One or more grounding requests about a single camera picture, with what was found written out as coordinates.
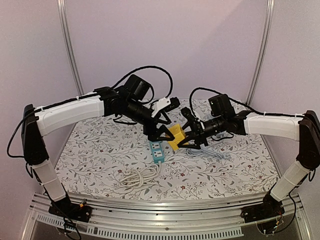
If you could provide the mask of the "yellow cube socket adapter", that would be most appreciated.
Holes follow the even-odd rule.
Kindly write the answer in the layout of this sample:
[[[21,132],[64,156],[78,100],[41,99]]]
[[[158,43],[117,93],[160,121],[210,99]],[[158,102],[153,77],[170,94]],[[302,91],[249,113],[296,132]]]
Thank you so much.
[[[179,123],[170,127],[169,131],[174,136],[174,140],[168,141],[168,144],[174,151],[176,151],[179,149],[178,144],[186,138],[186,133]]]

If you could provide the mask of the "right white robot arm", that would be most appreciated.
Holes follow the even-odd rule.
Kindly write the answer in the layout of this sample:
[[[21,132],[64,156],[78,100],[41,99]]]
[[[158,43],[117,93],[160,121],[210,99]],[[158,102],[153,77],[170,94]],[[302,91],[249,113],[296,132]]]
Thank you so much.
[[[320,165],[320,122],[316,113],[308,110],[299,114],[258,112],[252,108],[235,112],[232,99],[227,94],[209,98],[212,119],[201,121],[193,115],[193,110],[184,107],[182,115],[187,122],[183,129],[190,128],[186,137],[178,143],[180,148],[200,149],[207,146],[209,137],[222,132],[235,135],[266,135],[291,139],[299,143],[298,155],[294,163],[274,184],[259,206],[262,218],[269,218],[278,210],[282,201],[306,176]]]

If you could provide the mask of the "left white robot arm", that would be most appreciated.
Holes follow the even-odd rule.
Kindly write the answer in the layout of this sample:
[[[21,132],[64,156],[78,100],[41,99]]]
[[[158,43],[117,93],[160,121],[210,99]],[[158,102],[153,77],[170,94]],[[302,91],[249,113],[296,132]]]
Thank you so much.
[[[164,97],[151,107],[144,106],[142,99],[150,88],[148,82],[131,74],[124,85],[116,88],[101,87],[60,103],[37,108],[30,104],[24,108],[23,157],[63,217],[74,213],[74,205],[68,201],[67,192],[49,160],[43,137],[82,120],[123,115],[143,125],[143,133],[149,141],[172,141],[175,137],[166,127],[171,123],[166,113],[172,100]]]

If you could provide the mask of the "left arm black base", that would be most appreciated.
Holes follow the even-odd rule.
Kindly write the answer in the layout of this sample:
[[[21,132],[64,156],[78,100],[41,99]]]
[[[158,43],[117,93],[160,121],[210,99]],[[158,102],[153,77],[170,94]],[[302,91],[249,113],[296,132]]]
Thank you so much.
[[[93,208],[87,205],[87,199],[83,199],[80,203],[74,203],[67,195],[61,200],[52,200],[48,212],[52,215],[88,223],[92,215],[92,210]]]

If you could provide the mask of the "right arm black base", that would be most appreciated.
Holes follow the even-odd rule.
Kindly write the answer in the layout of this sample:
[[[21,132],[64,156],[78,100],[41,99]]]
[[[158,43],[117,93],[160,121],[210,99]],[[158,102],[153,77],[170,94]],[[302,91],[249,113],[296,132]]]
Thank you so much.
[[[284,213],[282,201],[277,201],[267,194],[262,203],[243,207],[240,217],[245,223],[257,222],[256,226],[260,233],[271,235],[283,223]]]

